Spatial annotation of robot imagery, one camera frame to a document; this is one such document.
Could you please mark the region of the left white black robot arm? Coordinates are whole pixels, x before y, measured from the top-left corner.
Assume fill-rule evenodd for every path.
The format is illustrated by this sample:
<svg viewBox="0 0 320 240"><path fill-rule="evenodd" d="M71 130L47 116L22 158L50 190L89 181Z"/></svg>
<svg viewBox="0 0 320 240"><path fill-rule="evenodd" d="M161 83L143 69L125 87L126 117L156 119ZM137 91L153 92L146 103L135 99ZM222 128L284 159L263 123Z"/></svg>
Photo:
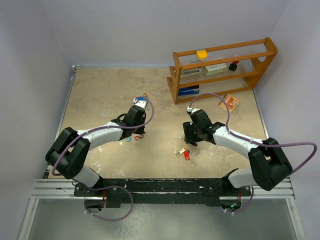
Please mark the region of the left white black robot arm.
<svg viewBox="0 0 320 240"><path fill-rule="evenodd" d="M146 108L139 104L130 107L127 113L119 115L105 125L87 130L62 130L45 160L52 166L53 175L71 179L78 190L86 190L91 196L102 191L122 189L116 183L108 183L96 171L85 165L88 153L102 145L122 141L132 134L144 133Z"/></svg>

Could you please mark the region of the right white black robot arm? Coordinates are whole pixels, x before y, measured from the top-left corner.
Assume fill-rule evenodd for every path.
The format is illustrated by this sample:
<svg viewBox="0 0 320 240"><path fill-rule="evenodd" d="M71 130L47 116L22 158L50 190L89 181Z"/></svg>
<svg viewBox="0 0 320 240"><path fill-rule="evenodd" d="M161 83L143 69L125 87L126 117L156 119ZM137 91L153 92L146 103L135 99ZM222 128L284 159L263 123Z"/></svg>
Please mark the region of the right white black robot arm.
<svg viewBox="0 0 320 240"><path fill-rule="evenodd" d="M221 122L212 123L207 113L199 108L187 108L190 121L182 124L186 144L197 146L198 142L209 142L228 148L249 160L250 167L234 169L224 176L222 190L228 196L235 195L240 188L259 186L271 191L282 180L293 173L293 167L280 147L271 147L278 142L249 138L234 132Z"/></svg>

